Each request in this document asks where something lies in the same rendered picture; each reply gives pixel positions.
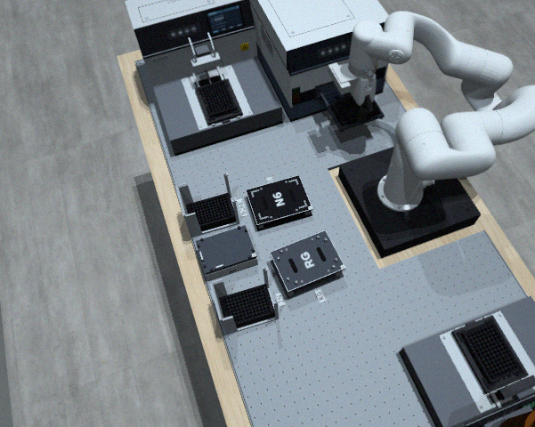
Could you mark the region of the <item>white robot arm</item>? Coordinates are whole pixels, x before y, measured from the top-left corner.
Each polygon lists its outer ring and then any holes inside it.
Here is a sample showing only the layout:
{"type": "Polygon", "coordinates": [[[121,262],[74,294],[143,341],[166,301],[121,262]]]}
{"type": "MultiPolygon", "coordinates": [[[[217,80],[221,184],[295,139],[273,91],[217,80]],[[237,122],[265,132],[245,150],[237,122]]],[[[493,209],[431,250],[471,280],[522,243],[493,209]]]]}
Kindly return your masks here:
{"type": "Polygon", "coordinates": [[[423,189],[435,180],[487,171],[496,160],[494,145],[535,131],[535,85],[519,88],[504,100],[496,94],[513,72],[507,56],[459,42],[435,21],[413,12],[390,14],[384,31],[373,20],[358,22],[349,63],[330,64],[328,73],[341,94],[349,93],[349,81],[374,76],[378,59],[407,62],[413,40],[432,54],[444,75],[462,79],[461,91],[474,111],[450,114],[440,125],[427,109],[410,109],[401,116],[387,175],[377,186],[380,201],[397,212],[416,208],[423,189]]]}

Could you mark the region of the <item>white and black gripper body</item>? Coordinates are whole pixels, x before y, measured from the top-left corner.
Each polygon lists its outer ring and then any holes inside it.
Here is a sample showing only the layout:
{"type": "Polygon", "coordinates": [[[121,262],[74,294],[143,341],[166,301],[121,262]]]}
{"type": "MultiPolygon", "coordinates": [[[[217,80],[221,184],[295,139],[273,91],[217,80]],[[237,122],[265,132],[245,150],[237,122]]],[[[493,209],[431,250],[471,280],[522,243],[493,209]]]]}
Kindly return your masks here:
{"type": "Polygon", "coordinates": [[[375,99],[377,83],[375,73],[373,74],[374,77],[372,79],[369,77],[360,77],[349,82],[351,84],[350,94],[359,106],[365,101],[366,95],[369,95],[372,102],[375,99]]]}

